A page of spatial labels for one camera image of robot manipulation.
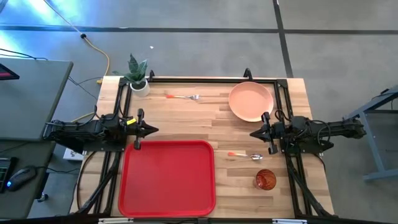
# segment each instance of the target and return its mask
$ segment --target gray floor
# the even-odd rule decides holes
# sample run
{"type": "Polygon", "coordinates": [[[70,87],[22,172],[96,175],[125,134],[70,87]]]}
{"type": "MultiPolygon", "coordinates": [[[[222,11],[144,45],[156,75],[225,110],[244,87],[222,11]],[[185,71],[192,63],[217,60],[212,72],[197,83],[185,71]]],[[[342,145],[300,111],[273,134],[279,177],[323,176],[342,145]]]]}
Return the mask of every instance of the gray floor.
{"type": "MultiPolygon", "coordinates": [[[[9,0],[0,25],[66,24],[41,1],[9,0]]],[[[96,27],[178,27],[276,29],[271,0],[52,1],[74,24],[96,27]]],[[[279,0],[286,29],[398,29],[394,0],[279,0]]],[[[166,32],[88,32],[90,40],[111,58],[110,71],[127,71],[133,53],[148,58],[158,75],[241,76],[249,67],[257,77],[286,77],[278,34],[166,32]]],[[[341,119],[385,88],[398,84],[398,35],[287,34],[293,76],[304,78],[313,117],[341,119]]],[[[105,58],[76,32],[0,30],[0,47],[52,60],[71,60],[71,76],[80,82],[102,76],[105,58]]],[[[95,96],[95,80],[83,86],[95,96]]],[[[71,120],[93,109],[95,99],[68,82],[55,118],[71,120]]],[[[376,170],[365,139],[333,138],[325,153],[333,207],[345,218],[398,222],[398,179],[365,183],[376,170]]],[[[58,147],[51,166],[78,167],[62,161],[58,147]]],[[[46,190],[56,192],[57,179],[69,185],[56,200],[35,204],[31,217],[68,212],[73,175],[51,174],[46,190]]]]}

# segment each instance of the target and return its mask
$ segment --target gray metal frame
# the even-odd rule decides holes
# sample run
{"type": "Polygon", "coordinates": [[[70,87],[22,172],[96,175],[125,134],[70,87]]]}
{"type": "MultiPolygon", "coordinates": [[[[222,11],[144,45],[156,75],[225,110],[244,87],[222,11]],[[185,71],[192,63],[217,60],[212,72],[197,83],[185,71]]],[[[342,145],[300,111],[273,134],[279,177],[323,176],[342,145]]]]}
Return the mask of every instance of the gray metal frame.
{"type": "MultiPolygon", "coordinates": [[[[371,147],[373,158],[378,171],[370,173],[368,175],[364,175],[363,179],[365,181],[384,179],[388,177],[398,177],[398,169],[386,169],[386,150],[378,148],[374,140],[376,137],[375,135],[373,135],[371,127],[366,118],[368,116],[368,113],[372,113],[375,109],[379,108],[382,105],[385,105],[388,102],[391,102],[395,98],[398,98],[398,85],[390,88],[388,91],[385,91],[379,96],[374,97],[371,101],[344,117],[344,119],[360,118],[367,133],[366,137],[368,139],[369,146],[371,147]]],[[[397,110],[380,110],[379,112],[396,113],[397,110]]]]}

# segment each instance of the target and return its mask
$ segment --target red tray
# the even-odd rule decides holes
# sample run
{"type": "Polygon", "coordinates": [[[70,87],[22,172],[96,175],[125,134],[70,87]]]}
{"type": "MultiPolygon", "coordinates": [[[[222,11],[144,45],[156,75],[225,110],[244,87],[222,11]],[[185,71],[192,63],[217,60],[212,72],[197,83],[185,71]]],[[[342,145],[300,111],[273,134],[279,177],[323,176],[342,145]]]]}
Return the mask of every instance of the red tray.
{"type": "Polygon", "coordinates": [[[208,215],[215,207],[213,148],[206,141],[142,141],[124,154],[119,211],[125,217],[208,215]]]}

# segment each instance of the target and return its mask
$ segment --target butcher block table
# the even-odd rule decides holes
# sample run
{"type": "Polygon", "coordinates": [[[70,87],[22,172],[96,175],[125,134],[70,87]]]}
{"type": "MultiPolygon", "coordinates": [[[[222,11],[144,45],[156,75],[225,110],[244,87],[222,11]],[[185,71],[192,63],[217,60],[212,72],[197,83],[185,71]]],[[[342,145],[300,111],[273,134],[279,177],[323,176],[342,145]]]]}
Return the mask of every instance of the butcher block table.
{"type": "MultiPolygon", "coordinates": [[[[120,77],[104,77],[97,102],[98,114],[113,112],[119,79],[120,77]]],[[[312,119],[304,80],[288,78],[287,83],[294,115],[312,119]]],[[[215,155],[216,206],[208,217],[294,218],[285,157],[280,150],[277,154],[269,155],[268,143],[249,136],[249,133],[261,127],[261,122],[248,123],[233,114],[228,106],[228,95],[235,85],[237,83],[150,83],[148,96],[139,98],[132,95],[128,115],[136,116],[137,109],[143,108],[144,120],[147,124],[159,128],[158,132],[147,136],[143,141],[200,139],[212,145],[215,155]],[[166,98],[166,94],[199,94],[201,98],[197,101],[166,98]],[[247,158],[230,157],[228,152],[261,153],[264,158],[259,162],[254,162],[247,158]],[[261,169],[269,169],[275,174],[277,183],[274,189],[258,190],[254,188],[254,176],[261,169]]],[[[272,93],[275,100],[274,87],[270,84],[262,85],[272,93]]],[[[121,102],[124,102],[125,94],[126,90],[124,90],[121,102]]],[[[281,93],[281,98],[282,106],[285,108],[283,93],[281,93]]],[[[274,105],[271,124],[277,121],[274,116],[276,102],[274,105]]],[[[129,137],[127,144],[133,143],[134,139],[134,136],[129,137]]],[[[98,185],[103,159],[104,152],[97,152],[82,173],[80,184],[82,203],[89,198],[98,185]]],[[[333,214],[326,175],[321,161],[312,154],[302,154],[302,159],[308,188],[325,210],[333,214]]],[[[118,197],[122,166],[123,156],[119,166],[111,212],[113,217],[121,216],[118,209],[118,197]]],[[[108,187],[104,190],[101,211],[106,205],[107,196],[108,187]]],[[[76,197],[74,197],[71,212],[77,211],[75,199],[76,197]]],[[[300,209],[304,211],[300,190],[298,190],[298,199],[300,209]]]]}

